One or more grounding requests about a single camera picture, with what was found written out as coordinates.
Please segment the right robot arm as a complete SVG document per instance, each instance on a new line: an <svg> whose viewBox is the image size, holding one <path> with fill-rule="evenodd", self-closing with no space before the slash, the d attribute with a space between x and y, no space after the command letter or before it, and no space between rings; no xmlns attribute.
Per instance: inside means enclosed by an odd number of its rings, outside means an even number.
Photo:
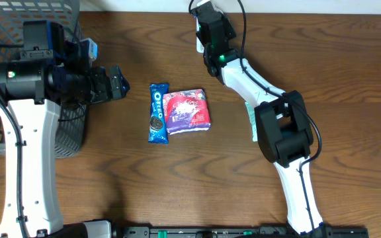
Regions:
<svg viewBox="0 0 381 238"><path fill-rule="evenodd" d="M190 3L188 11L196 19L196 37L209 74L253 107L257 143L278 171L289 226L300 237L319 237L323 219L310 179L310 163L319 153L312 154L310 148L321 136L302 95L270 84L250 66L244 48L230 46L235 30L213 2Z"/></svg>

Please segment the white barcode scanner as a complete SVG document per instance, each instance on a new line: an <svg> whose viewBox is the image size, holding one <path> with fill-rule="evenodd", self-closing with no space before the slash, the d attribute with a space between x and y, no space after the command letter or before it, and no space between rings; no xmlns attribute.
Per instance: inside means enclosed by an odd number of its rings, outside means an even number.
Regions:
<svg viewBox="0 0 381 238"><path fill-rule="evenodd" d="M196 50L198 53L202 54L204 52L204 46L202 45L202 42L199 39L199 30L196 31Z"/></svg>

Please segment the teal wet wipes packet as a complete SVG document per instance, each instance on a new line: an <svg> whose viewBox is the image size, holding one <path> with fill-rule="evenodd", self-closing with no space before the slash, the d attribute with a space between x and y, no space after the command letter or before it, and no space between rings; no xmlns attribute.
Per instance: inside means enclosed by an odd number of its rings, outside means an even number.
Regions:
<svg viewBox="0 0 381 238"><path fill-rule="evenodd" d="M245 106L247 109L249 122L251 124L252 140L254 142L257 142L258 137L257 137L257 127L256 127L256 121L255 121L255 111L254 111L254 108L248 102L245 102Z"/></svg>

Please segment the blue Oreo cookie pack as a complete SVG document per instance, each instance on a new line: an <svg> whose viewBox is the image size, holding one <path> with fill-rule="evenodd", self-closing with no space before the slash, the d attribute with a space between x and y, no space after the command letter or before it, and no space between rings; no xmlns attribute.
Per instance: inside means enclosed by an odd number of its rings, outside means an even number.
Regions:
<svg viewBox="0 0 381 238"><path fill-rule="evenodd" d="M149 121L150 143L168 144L168 135L163 110L163 96L168 93L169 84L151 84L150 87L151 108Z"/></svg>

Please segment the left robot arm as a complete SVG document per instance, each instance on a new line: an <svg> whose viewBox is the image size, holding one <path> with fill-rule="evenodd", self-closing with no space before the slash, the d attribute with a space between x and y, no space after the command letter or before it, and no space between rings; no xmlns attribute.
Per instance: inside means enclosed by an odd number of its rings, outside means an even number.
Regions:
<svg viewBox="0 0 381 238"><path fill-rule="evenodd" d="M91 40L65 39L47 20L23 24L18 60L0 63L5 134L5 207L0 237L121 237L106 219L67 225L56 190L56 132L62 108L123 99L130 85L117 66L93 67Z"/></svg>

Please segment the grey plastic mesh basket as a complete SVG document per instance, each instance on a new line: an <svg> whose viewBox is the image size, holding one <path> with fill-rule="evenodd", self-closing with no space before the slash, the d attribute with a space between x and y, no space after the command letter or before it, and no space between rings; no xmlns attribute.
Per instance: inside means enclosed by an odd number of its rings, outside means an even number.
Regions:
<svg viewBox="0 0 381 238"><path fill-rule="evenodd" d="M65 34L69 41L82 39L79 24L79 1L68 0L0 0L0 44L21 45L23 43L22 26L26 21L49 20L59 23L71 32ZM13 60L20 52L16 48L0 48L0 62ZM73 157L83 141L85 131L85 113L87 109L61 111L61 119L56 132L55 152L57 158ZM3 126L0 121L0 155L5 154Z"/></svg>

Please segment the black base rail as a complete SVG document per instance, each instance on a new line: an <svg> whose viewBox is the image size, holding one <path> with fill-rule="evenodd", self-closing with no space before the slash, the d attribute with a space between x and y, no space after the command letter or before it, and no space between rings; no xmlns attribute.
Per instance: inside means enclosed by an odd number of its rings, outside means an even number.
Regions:
<svg viewBox="0 0 381 238"><path fill-rule="evenodd" d="M350 227L330 227L322 225L309 233L299 234L287 226L261 226L245 228L150 228L123 227L112 232L117 238L369 238L368 229Z"/></svg>

